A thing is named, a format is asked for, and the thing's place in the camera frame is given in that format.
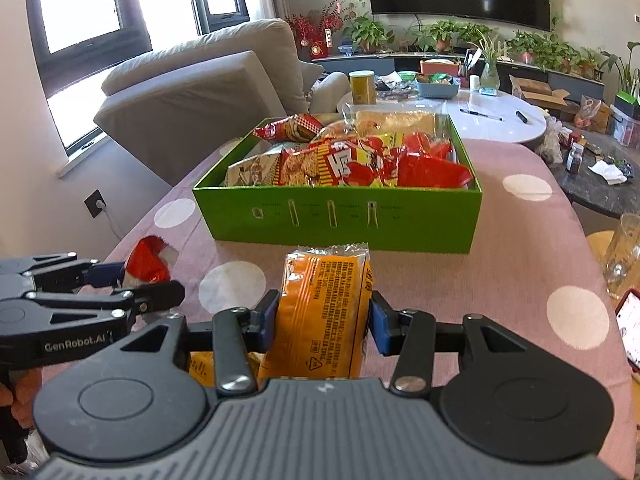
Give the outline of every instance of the phone screen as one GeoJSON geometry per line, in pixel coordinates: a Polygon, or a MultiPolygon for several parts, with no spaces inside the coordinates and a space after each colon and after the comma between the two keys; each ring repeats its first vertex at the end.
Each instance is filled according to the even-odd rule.
{"type": "Polygon", "coordinates": [[[640,368],[640,298],[629,292],[616,315],[626,357],[640,368]]]}

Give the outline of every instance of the green box on cabinet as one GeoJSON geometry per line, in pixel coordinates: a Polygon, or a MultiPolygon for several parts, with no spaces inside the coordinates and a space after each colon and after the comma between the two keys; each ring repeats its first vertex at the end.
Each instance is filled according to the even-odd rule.
{"type": "Polygon", "coordinates": [[[474,176],[467,189],[225,187],[226,169],[259,141],[249,133],[193,193],[216,240],[315,247],[367,242],[373,250],[467,254],[482,189],[453,122],[446,116],[439,123],[474,176]]]}

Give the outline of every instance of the yellow canister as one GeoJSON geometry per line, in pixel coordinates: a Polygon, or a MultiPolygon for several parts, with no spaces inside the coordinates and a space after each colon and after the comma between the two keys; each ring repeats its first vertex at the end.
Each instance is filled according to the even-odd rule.
{"type": "Polygon", "coordinates": [[[376,73],[373,70],[357,70],[351,72],[351,94],[355,105],[376,104],[376,73]]]}

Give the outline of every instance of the human hand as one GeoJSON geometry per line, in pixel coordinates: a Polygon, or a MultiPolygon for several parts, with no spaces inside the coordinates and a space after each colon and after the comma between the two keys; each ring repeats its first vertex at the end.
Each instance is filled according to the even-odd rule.
{"type": "Polygon", "coordinates": [[[0,383],[0,406],[11,406],[11,414],[22,428],[33,426],[33,399],[42,386],[42,372],[34,368],[15,383],[15,395],[0,383]]]}

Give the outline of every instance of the black wall socket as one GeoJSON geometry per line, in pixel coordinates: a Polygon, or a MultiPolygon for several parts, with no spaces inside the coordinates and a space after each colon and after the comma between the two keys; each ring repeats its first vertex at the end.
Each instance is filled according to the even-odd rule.
{"type": "Polygon", "coordinates": [[[102,200],[102,202],[104,203],[104,205],[106,206],[107,203],[104,201],[104,199],[102,198],[102,195],[100,194],[100,191],[98,189],[96,189],[93,193],[91,193],[91,196],[89,196],[89,198],[87,198],[84,201],[84,205],[86,206],[86,208],[89,210],[89,213],[91,213],[91,216],[93,218],[97,217],[101,212],[102,209],[100,209],[95,203],[98,202],[98,200],[102,200]]]}

